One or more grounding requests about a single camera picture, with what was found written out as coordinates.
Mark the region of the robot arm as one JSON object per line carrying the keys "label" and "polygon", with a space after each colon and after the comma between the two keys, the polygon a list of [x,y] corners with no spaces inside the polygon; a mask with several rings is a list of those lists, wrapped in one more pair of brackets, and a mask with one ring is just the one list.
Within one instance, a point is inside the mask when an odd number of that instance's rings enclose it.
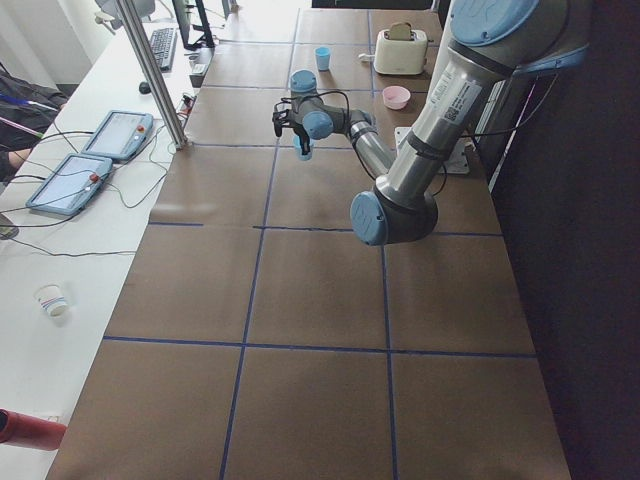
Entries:
{"label": "robot arm", "polygon": [[591,13],[589,1],[453,2],[447,23],[451,38],[438,53],[446,67],[395,151],[381,141],[367,113],[325,104],[308,70],[292,75],[290,95],[275,105],[274,131],[292,129],[302,154],[308,154],[312,140],[346,136],[376,176],[373,188],[352,201],[354,233],[374,246],[420,240],[438,220],[427,188],[494,84],[581,62]]}

